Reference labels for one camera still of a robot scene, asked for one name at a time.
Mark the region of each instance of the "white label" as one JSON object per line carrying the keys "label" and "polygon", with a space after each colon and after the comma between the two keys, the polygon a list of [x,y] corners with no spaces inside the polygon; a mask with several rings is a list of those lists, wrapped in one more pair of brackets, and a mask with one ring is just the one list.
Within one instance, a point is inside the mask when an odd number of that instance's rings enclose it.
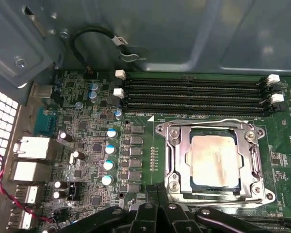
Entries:
{"label": "white label", "polygon": [[128,42],[123,37],[115,37],[112,39],[113,43],[115,43],[116,46],[119,45],[128,45]]}

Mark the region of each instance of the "screw hole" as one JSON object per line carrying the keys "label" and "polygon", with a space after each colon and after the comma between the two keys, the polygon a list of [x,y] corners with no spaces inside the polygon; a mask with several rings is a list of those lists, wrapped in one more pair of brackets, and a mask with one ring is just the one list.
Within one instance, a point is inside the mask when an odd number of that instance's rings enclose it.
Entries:
{"label": "screw hole", "polygon": [[266,198],[268,200],[272,200],[273,199],[273,195],[271,193],[266,194]]}
{"label": "screw hole", "polygon": [[125,197],[125,194],[124,193],[119,193],[118,198],[124,199],[124,197]]}

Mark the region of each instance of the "black cable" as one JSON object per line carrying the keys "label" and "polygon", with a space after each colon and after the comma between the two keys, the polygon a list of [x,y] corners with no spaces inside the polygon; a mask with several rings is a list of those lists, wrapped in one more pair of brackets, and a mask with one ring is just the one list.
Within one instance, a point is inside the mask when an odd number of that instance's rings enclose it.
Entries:
{"label": "black cable", "polygon": [[[110,39],[114,39],[115,38],[115,35],[110,32],[109,30],[105,29],[105,28],[102,28],[102,27],[98,27],[98,26],[91,26],[91,27],[87,27],[87,28],[84,28],[84,29],[81,29],[79,30],[78,32],[76,32],[74,35],[71,36],[70,38],[70,47],[71,47],[71,50],[74,54],[74,56],[81,62],[81,64],[86,67],[86,69],[88,70],[92,70],[89,66],[89,64],[86,62],[86,60],[84,59],[84,57],[82,56],[82,54],[78,51],[78,49],[76,48],[76,45],[75,45],[75,41],[76,39],[80,36],[80,35],[83,35],[85,33],[90,33],[90,32],[93,32],[93,33],[100,33],[100,34],[103,34],[103,35],[106,35],[107,37],[109,37]],[[117,46],[117,48],[121,51],[122,54],[125,54],[125,55],[128,55],[128,52],[126,50],[126,47],[125,45],[119,45]],[[137,68],[135,65],[133,64],[130,64],[130,66],[133,68],[133,69],[136,69],[136,70],[139,70],[139,68]]]}

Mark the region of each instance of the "capacitor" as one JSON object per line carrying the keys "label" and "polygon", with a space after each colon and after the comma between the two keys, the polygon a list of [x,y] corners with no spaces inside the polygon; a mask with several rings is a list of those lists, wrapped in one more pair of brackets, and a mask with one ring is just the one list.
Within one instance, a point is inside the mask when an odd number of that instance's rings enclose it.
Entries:
{"label": "capacitor", "polygon": [[106,169],[107,171],[110,171],[114,169],[115,164],[111,160],[106,160],[103,164],[103,168]]}
{"label": "capacitor", "polygon": [[42,231],[42,233],[56,233],[57,229],[55,227],[50,227],[47,230]]}
{"label": "capacitor", "polygon": [[56,181],[54,184],[55,188],[68,188],[68,182],[66,181]]}
{"label": "capacitor", "polygon": [[122,119],[122,117],[123,117],[122,110],[120,110],[120,109],[116,110],[116,111],[114,112],[114,115],[115,115],[115,118],[116,118],[117,120]]}
{"label": "capacitor", "polygon": [[89,94],[88,94],[88,98],[90,99],[90,101],[92,103],[96,103],[98,101],[98,95],[95,91],[91,91]]}
{"label": "capacitor", "polygon": [[116,148],[113,145],[107,145],[105,152],[109,155],[113,155],[116,153]]}
{"label": "capacitor", "polygon": [[101,182],[103,185],[111,185],[114,181],[114,178],[112,176],[106,175],[102,177]]}
{"label": "capacitor", "polygon": [[99,91],[100,91],[100,88],[99,88],[98,84],[96,84],[96,83],[91,83],[89,85],[89,89],[91,91],[95,91],[96,93],[99,93]]}
{"label": "capacitor", "polygon": [[76,102],[75,104],[76,109],[82,109],[83,108],[83,103],[82,102]]}
{"label": "capacitor", "polygon": [[72,156],[76,159],[85,159],[85,154],[79,151],[73,152]]}
{"label": "capacitor", "polygon": [[73,137],[65,132],[62,132],[59,137],[62,139],[62,140],[65,140],[67,142],[72,142],[73,141]]}
{"label": "capacitor", "polygon": [[107,131],[107,136],[110,139],[116,139],[117,138],[117,131],[115,131],[115,129],[109,129]]}
{"label": "capacitor", "polygon": [[53,193],[53,198],[54,199],[61,199],[61,198],[65,198],[67,196],[65,191],[56,191]]}

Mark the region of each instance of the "motherboard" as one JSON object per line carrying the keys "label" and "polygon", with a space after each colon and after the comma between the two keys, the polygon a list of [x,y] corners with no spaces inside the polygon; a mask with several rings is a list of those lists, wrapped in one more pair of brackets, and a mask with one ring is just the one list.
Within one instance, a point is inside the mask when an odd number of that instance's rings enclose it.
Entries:
{"label": "motherboard", "polygon": [[[174,79],[189,76],[191,79],[244,82],[258,81],[261,78],[261,76],[181,73],[130,73],[129,76],[140,80],[147,79],[149,82],[167,76],[172,76]],[[59,109],[41,108],[34,132],[36,136],[52,137],[64,146],[61,155],[54,160],[51,179],[47,183],[42,202],[42,215],[50,216],[55,210],[64,208],[66,217],[60,222],[40,224],[37,232],[52,226],[63,228],[110,206],[129,209],[134,203],[145,202],[146,185],[166,182],[168,175],[165,156],[169,142],[167,136],[160,135],[161,127],[168,122],[181,122],[184,126],[187,126],[188,122],[194,122],[196,125],[192,127],[197,127],[199,122],[225,121],[237,121],[242,124],[241,129],[244,128],[244,124],[255,127],[251,131],[253,134],[247,136],[259,138],[255,150],[259,150],[259,164],[263,174],[262,187],[270,190],[272,197],[268,196],[270,203],[254,208],[219,204],[217,208],[274,231],[291,232],[291,228],[283,226],[279,220],[282,217],[291,218],[291,77],[280,77],[278,82],[284,96],[282,104],[286,111],[266,117],[257,116],[254,112],[250,116],[250,111],[246,111],[243,116],[239,114],[225,116],[224,112],[219,116],[218,114],[187,114],[176,110],[169,114],[160,112],[159,109],[156,112],[124,109],[122,111],[111,99],[116,82],[113,72],[60,70],[56,73],[55,83],[64,98],[63,106]],[[233,179],[233,171],[226,173],[231,177],[230,179],[221,181],[218,178],[220,175],[216,173],[216,169],[223,167],[223,160],[220,161],[221,164],[218,164],[218,160],[207,160],[207,154],[217,153],[217,150],[213,148],[209,151],[207,146],[203,145],[217,143],[229,150],[235,149],[232,140],[235,136],[228,135],[223,137],[224,140],[220,140],[213,132],[217,129],[213,127],[213,124],[207,125],[207,140],[204,140],[204,133],[190,136],[191,146],[205,151],[206,154],[195,155],[192,150],[190,156],[198,157],[197,162],[192,160],[192,166],[196,164],[199,168],[192,177],[200,186],[208,185],[204,177],[213,178],[211,186],[227,187],[234,185],[235,182],[238,184],[238,179],[236,181]],[[259,137],[259,132],[263,133],[263,137]],[[217,165],[202,169],[198,166],[198,161],[203,160]],[[63,193],[66,188],[65,183],[77,187],[78,194],[75,199],[68,199]],[[177,189],[177,183],[172,183],[170,189],[173,188]],[[211,189],[207,194],[216,195],[218,191],[221,190]],[[196,192],[204,192],[204,190],[198,189]],[[241,195],[233,197],[234,199],[231,200],[236,201],[241,197]],[[198,208],[198,205],[189,205],[189,208],[193,211]]]}

